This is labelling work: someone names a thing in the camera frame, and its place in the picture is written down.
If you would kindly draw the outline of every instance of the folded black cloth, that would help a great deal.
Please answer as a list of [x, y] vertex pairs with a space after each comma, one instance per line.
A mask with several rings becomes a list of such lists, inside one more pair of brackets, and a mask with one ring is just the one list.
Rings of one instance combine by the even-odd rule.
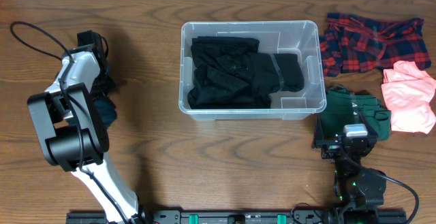
[[259, 41], [242, 37], [192, 39], [192, 109], [270, 108], [270, 93], [304, 87], [296, 54], [258, 53]]

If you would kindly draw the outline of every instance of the white plastic container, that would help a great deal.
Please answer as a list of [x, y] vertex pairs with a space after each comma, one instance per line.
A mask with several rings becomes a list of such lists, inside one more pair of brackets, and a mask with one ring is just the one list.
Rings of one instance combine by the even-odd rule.
[[[270, 94], [270, 109], [194, 110], [187, 101], [193, 88], [195, 65], [191, 57], [192, 38], [199, 36], [252, 37], [260, 41], [258, 52], [294, 53], [305, 77], [305, 87], [296, 93]], [[197, 121], [215, 119], [282, 118], [299, 120], [322, 112], [327, 105], [317, 25], [310, 20], [281, 22], [187, 22], [182, 27], [180, 110]]]

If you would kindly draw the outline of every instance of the gray strap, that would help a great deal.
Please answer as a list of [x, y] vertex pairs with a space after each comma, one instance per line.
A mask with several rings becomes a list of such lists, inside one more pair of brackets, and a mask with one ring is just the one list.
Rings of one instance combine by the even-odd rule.
[[280, 67], [277, 64], [277, 60], [275, 59], [274, 55], [270, 54], [270, 57], [271, 57], [272, 64], [275, 67], [275, 71], [277, 72], [277, 75], [279, 77], [280, 87], [278, 91], [281, 91], [283, 89], [283, 86], [285, 85], [285, 81], [283, 80], [283, 75], [281, 74]]

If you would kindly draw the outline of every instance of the folded garment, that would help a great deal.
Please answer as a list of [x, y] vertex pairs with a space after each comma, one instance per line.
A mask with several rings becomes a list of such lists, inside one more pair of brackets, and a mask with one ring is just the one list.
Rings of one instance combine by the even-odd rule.
[[392, 68], [395, 62], [431, 65], [424, 40], [424, 20], [376, 21], [353, 14], [329, 13], [328, 30], [320, 37], [324, 75]]
[[377, 132], [378, 140], [387, 140], [390, 135], [390, 111], [380, 107], [380, 100], [372, 95], [355, 95], [347, 89], [330, 88], [327, 92], [327, 107], [321, 113], [324, 135], [333, 137], [343, 132], [343, 127], [356, 121], [353, 104], [363, 114], [367, 123]]
[[384, 70], [381, 87], [385, 104], [392, 111], [393, 131], [430, 132], [436, 123], [429, 105], [436, 80], [420, 71], [414, 62], [398, 61], [394, 69]]
[[269, 94], [300, 91], [305, 80], [296, 54], [258, 53], [259, 41], [242, 37], [192, 39], [192, 109], [270, 108]]

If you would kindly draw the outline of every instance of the plaid cloth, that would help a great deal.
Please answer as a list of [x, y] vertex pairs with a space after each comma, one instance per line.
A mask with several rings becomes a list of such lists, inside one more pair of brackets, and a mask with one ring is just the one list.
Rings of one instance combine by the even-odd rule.
[[424, 40], [424, 20], [376, 21], [353, 14], [329, 13], [329, 29], [320, 37], [324, 75], [392, 68], [397, 61], [415, 61], [423, 70], [431, 65]]

